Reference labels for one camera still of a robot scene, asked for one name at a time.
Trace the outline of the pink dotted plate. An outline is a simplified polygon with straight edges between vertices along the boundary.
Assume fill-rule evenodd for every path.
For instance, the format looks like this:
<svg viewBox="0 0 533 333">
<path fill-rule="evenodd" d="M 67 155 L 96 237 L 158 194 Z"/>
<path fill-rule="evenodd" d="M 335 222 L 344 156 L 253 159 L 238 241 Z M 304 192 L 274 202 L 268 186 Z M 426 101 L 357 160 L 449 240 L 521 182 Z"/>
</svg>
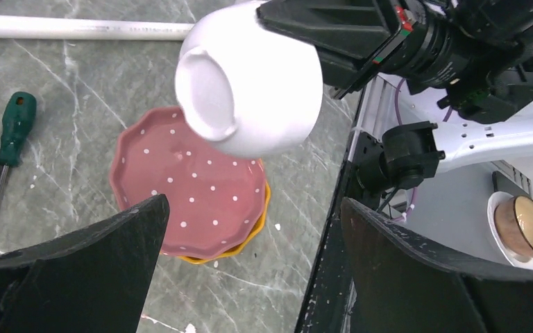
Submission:
<svg viewBox="0 0 533 333">
<path fill-rule="evenodd" d="M 260 160 L 216 151 L 176 106 L 149 110 L 118 136 L 108 180 L 121 210 L 165 195 L 161 252 L 193 264 L 240 253 L 263 229 L 271 197 Z"/>
</svg>

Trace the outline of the white plain bowl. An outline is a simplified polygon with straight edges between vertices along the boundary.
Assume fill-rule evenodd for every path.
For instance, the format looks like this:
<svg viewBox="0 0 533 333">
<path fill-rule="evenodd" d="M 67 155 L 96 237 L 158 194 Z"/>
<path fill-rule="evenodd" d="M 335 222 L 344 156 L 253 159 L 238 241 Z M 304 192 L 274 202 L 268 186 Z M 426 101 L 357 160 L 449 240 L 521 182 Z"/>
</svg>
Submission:
<svg viewBox="0 0 533 333">
<path fill-rule="evenodd" d="M 204 16 L 183 41 L 174 78 L 189 127 L 243 158 L 302 144 L 323 99 L 315 47 L 262 27 L 259 7 L 246 1 Z"/>
</svg>

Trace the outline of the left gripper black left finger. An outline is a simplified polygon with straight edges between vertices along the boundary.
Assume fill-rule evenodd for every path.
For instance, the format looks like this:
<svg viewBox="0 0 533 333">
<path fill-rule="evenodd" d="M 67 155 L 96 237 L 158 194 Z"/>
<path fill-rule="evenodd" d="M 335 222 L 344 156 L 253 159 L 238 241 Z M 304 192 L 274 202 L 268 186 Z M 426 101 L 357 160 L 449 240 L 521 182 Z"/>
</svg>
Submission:
<svg viewBox="0 0 533 333">
<path fill-rule="evenodd" d="M 0 332 L 135 332 L 169 214 L 159 194 L 0 255 Z"/>
</svg>

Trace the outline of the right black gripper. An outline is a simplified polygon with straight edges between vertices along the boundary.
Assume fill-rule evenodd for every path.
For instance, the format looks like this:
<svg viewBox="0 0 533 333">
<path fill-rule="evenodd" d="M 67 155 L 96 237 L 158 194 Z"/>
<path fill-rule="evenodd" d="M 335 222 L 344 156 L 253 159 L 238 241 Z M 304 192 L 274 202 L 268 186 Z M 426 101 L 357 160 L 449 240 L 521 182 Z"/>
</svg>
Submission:
<svg viewBox="0 0 533 333">
<path fill-rule="evenodd" d="M 482 124 L 533 101 L 533 1 L 457 1 L 441 12 L 420 3 L 400 46 L 402 1 L 268 1 L 256 14 L 268 31 L 315 46 L 336 92 L 360 90 L 380 70 L 413 95 L 444 90 L 439 108 Z"/>
</svg>

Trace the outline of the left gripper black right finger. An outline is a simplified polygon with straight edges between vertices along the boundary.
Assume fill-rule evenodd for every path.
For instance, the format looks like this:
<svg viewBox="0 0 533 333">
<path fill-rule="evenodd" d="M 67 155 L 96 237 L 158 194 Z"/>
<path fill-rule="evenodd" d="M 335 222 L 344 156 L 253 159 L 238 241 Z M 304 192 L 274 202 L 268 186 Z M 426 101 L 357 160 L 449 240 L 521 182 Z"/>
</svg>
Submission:
<svg viewBox="0 0 533 333">
<path fill-rule="evenodd" d="M 461 253 L 352 198 L 340 218 L 356 332 L 533 332 L 533 271 Z"/>
</svg>

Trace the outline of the yellow plate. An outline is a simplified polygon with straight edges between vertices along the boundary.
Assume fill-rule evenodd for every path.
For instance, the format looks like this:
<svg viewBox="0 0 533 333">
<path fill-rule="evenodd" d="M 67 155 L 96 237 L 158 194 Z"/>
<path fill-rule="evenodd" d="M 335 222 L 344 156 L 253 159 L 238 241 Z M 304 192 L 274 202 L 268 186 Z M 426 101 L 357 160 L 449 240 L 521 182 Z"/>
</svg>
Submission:
<svg viewBox="0 0 533 333">
<path fill-rule="evenodd" d="M 264 227 L 271 188 L 261 160 L 234 161 L 170 195 L 171 212 L 162 251 L 192 264 L 240 253 Z"/>
</svg>

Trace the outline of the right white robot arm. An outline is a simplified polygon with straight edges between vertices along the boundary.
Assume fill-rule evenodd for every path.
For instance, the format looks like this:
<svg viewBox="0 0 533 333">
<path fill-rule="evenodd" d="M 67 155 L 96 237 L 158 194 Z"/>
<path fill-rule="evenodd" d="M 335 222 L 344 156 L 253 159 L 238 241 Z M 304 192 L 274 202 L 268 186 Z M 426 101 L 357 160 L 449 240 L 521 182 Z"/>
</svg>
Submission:
<svg viewBox="0 0 533 333">
<path fill-rule="evenodd" d="M 411 95 L 442 89 L 435 105 L 463 119 L 388 129 L 355 161 L 365 194 L 533 155 L 533 1 L 268 1 L 256 14 L 315 47 L 332 98 L 389 74 Z"/>
</svg>

